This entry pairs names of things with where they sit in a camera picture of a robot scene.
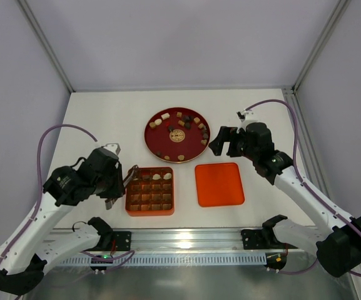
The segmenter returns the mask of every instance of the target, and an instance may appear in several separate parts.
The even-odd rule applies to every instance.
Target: white wall
[[[15,1],[0,0],[0,244],[35,202],[38,139],[61,123],[68,98]],[[56,139],[45,144],[44,175]]]
[[[361,0],[348,7],[299,96],[336,202],[361,216]]]
[[[337,0],[28,0],[75,90],[294,84]]]

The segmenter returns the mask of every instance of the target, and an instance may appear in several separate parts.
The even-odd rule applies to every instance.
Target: cable
[[[358,236],[361,238],[361,232],[353,225],[351,224],[351,222],[349,222],[348,220],[346,220],[343,216],[341,216],[340,214],[338,214],[336,212],[336,210],[333,209],[333,207],[331,207],[330,205],[328,205],[307,183],[304,182],[302,175],[300,174],[300,171],[297,168],[297,142],[298,142],[298,127],[297,127],[297,116],[293,110],[293,108],[286,103],[285,101],[281,101],[281,100],[277,100],[277,99],[270,99],[270,100],[264,100],[264,101],[260,101],[258,103],[255,103],[251,106],[249,106],[248,108],[246,108],[246,111],[249,111],[251,109],[253,109],[254,107],[261,105],[261,104],[265,104],[265,103],[280,103],[284,106],[287,107],[287,109],[290,112],[290,115],[292,116],[293,119],[293,126],[294,126],[294,142],[293,142],[293,166],[294,166],[294,170],[295,173],[298,177],[298,180],[300,180],[300,182],[303,184],[303,186],[307,189],[308,192],[310,192],[310,194],[319,201],[320,204],[322,204],[323,206],[325,206],[325,208],[327,208],[332,214],[336,215],[336,217],[338,217],[340,220],[342,220],[348,227],[350,227],[355,233],[358,234]],[[354,271],[350,271],[350,274],[353,274],[355,276],[361,277],[361,274],[354,272]]]
[[[85,157],[79,157],[78,161],[76,161],[76,163],[72,164],[70,167],[74,168],[74,167],[76,167],[78,165],[78,163],[80,163],[80,161],[85,161],[85,160],[86,160]]]
[[[86,222],[84,221],[77,221],[77,222],[74,222],[73,225],[72,225],[72,231],[74,232],[74,226],[78,223],[83,223],[83,224],[87,224]]]
[[[24,232],[27,230],[27,228],[30,226],[31,222],[33,221],[33,219],[36,217],[38,210],[41,206],[41,198],[43,196],[43,179],[41,176],[41,148],[43,146],[43,142],[45,137],[48,135],[48,133],[50,133],[52,130],[57,129],[57,128],[62,128],[62,127],[69,127],[69,128],[75,128],[78,129],[86,134],[88,134],[93,140],[94,142],[98,142],[98,140],[95,138],[95,136],[93,136],[89,131],[76,126],[76,125],[71,125],[71,124],[62,124],[62,125],[55,125],[52,126],[50,128],[48,128],[43,135],[41,136],[39,142],[38,142],[38,148],[37,148],[37,182],[38,182],[38,197],[37,197],[37,201],[36,201],[36,205],[34,207],[34,211],[31,214],[29,220],[26,222],[26,224],[22,227],[22,229],[20,229],[20,231],[18,232],[17,235],[15,235],[12,239],[12,241],[6,246],[5,250],[1,253],[0,256],[0,265],[3,261],[3,259],[6,257],[6,254],[9,252],[9,250],[13,247],[13,245],[15,245],[15,243],[18,241],[18,239],[24,234]]]
[[[113,258],[112,254],[115,253],[116,251],[116,240],[114,239],[112,242],[112,248],[111,248],[111,252],[110,252],[110,256]]]
[[[308,267],[308,268],[306,268],[306,269],[304,269],[304,270],[301,270],[301,271],[293,271],[293,272],[288,272],[288,271],[282,271],[282,270],[280,270],[278,273],[284,274],[284,275],[301,275],[301,274],[304,274],[304,273],[306,273],[306,272],[311,271],[311,270],[317,265],[317,263],[318,263],[318,259],[316,258],[315,261],[313,262],[313,264],[312,264],[310,267]]]
[[[98,256],[94,256],[94,255],[92,255],[92,254],[90,254],[90,253],[87,253],[87,252],[82,252],[82,253],[85,254],[85,255],[91,256],[92,258],[94,258],[94,259],[96,259],[96,260],[103,259],[103,258],[100,258],[100,257],[98,257]],[[115,267],[112,267],[112,268],[106,270],[106,271],[105,271],[105,274],[106,274],[106,273],[109,273],[109,272],[112,272],[112,271],[114,271],[114,270],[116,270],[116,269],[119,269],[119,268],[122,267],[124,264],[126,264],[126,263],[133,257],[133,255],[135,255],[135,251],[134,251],[134,250],[130,250],[130,251],[128,251],[128,252],[126,252],[126,253],[124,253],[124,254],[121,254],[121,255],[119,255],[119,256],[116,256],[116,257],[113,257],[113,258],[110,258],[110,259],[105,259],[104,261],[106,261],[107,263],[113,263],[115,260],[120,259],[120,258],[122,258],[122,257],[124,257],[124,256],[127,256],[127,255],[129,255],[129,256],[128,256],[123,262],[121,262],[120,264],[118,264],[118,265],[115,266]],[[75,279],[74,281],[71,281],[71,282],[69,282],[69,283],[67,283],[67,284],[64,284],[63,286],[51,286],[51,288],[64,289],[64,288],[70,286],[71,284],[74,284],[74,283],[82,280],[83,278],[91,275],[91,274],[95,274],[95,273],[94,273],[94,272],[87,272],[86,274],[80,276],[79,278]]]

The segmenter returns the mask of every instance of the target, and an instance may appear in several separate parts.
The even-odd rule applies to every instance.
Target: orange compartment tray
[[[170,179],[163,179],[165,174]],[[161,179],[153,180],[159,174]],[[126,192],[126,211],[130,216],[170,216],[175,211],[173,170],[170,167],[141,167]]]
[[[237,164],[200,164],[195,167],[198,204],[212,206],[241,205],[245,201]]]

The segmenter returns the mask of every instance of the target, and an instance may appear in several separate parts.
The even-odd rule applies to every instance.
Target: black mounting bracket
[[[113,235],[116,251],[129,251],[131,249],[131,231],[114,231]]]
[[[46,263],[35,254],[23,272],[9,275],[5,269],[0,270],[0,291],[17,296],[30,292],[43,279]]]
[[[262,229],[243,229],[242,230],[243,249],[244,250],[267,250],[267,249],[285,249],[286,244],[282,242],[269,243],[262,233]]]

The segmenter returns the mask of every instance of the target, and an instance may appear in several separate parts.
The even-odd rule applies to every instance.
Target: metal floor
[[[305,254],[293,253],[285,270],[306,268]],[[351,277],[333,278],[318,266],[289,276],[266,272],[263,266],[129,267],[109,274],[91,274],[85,267],[52,270],[26,300],[355,300]]]

